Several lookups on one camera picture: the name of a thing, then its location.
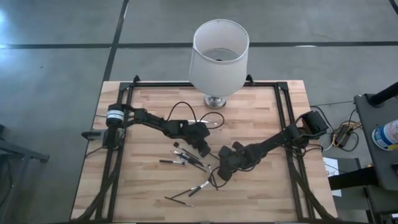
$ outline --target marker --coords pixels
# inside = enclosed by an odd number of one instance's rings
[[[207,172],[207,170],[204,170],[201,167],[199,167],[198,165],[196,165],[196,161],[193,160],[191,157],[187,157],[183,153],[178,153],[177,151],[171,151],[171,152],[172,152],[172,154],[175,154],[175,155],[179,156],[181,159],[187,161],[189,164],[193,165],[194,167],[201,169],[203,172]]]
[[[169,200],[172,200],[172,201],[177,202],[177,203],[181,203],[181,204],[186,205],[186,206],[189,206],[189,207],[193,207],[193,205],[190,205],[190,204],[188,204],[188,203],[185,203],[185,202],[182,202],[182,201],[179,201],[179,200],[175,200],[175,199],[168,198],[168,197],[164,197],[164,198],[169,199]]]
[[[159,162],[165,162],[165,163],[172,163],[172,164],[180,164],[180,165],[185,165],[185,162],[180,162],[180,161],[166,161],[161,159]]]

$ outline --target butcher block tabletop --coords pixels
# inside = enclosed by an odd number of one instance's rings
[[[303,81],[284,82],[289,86],[294,115],[297,117],[308,112],[310,107]],[[120,82],[104,82],[96,110],[100,116],[95,118],[94,129],[106,128],[106,118],[102,116],[106,116],[108,105],[116,102],[119,84]],[[203,93],[190,86],[134,87],[131,105],[167,118],[173,105],[179,101],[189,103],[198,119],[212,111],[204,105]],[[235,141],[245,146],[262,142],[281,131],[275,92],[269,86],[242,87],[229,96],[226,106],[217,112],[225,117],[225,123],[220,128],[211,129],[210,135],[205,138],[214,155],[218,154],[222,146],[231,147]],[[183,104],[174,109],[170,119],[194,120],[189,107]],[[287,110],[285,119],[289,124]],[[221,123],[220,116],[216,114],[203,120],[208,127]],[[193,207],[167,200],[164,197],[172,197],[201,185],[209,178],[209,172],[203,172],[190,164],[181,166],[159,162],[160,159],[178,160],[170,152],[181,152],[173,147],[175,141],[180,143],[180,147],[199,156],[185,141],[169,139],[158,130],[141,124],[127,129],[114,222],[297,221],[285,150],[281,147],[269,152],[254,170],[233,174],[232,179],[219,190],[208,184],[192,197],[185,194],[175,198]],[[87,152],[99,148],[101,144],[100,140],[91,141]],[[81,215],[98,193],[105,158],[106,149],[101,149],[84,160],[71,218]],[[212,168],[220,163],[210,155],[201,161]],[[326,210],[336,217],[321,151],[309,151],[304,162],[311,191]],[[217,175],[215,177],[217,184],[221,185],[223,181]],[[104,203],[104,217],[108,211],[109,196],[110,190]],[[300,190],[304,216],[307,217],[304,198]]]

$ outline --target gray floor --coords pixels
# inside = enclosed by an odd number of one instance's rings
[[[3,0],[0,46],[110,44],[123,0]],[[216,18],[244,26],[253,42],[397,41],[398,16],[388,0],[131,0],[120,43],[191,42]],[[119,49],[110,80],[188,80],[190,49]],[[69,218],[109,49],[1,49],[0,123],[6,139],[49,153],[33,162],[17,205],[26,223]],[[304,80],[312,105],[352,100],[397,81],[397,47],[267,47],[249,49],[258,80]],[[322,106],[337,125],[351,103]],[[354,152],[328,157],[371,159],[358,131]],[[340,211],[350,220],[356,212]]]

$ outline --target lamp base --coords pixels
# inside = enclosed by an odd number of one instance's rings
[[[205,104],[208,108],[213,110],[221,109],[226,104],[226,96],[216,97],[205,94]]]

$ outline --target paper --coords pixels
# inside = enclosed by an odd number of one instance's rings
[[[326,174],[328,177],[339,175],[337,159],[323,158],[325,163]],[[341,197],[341,190],[332,190],[331,194],[333,196]]]

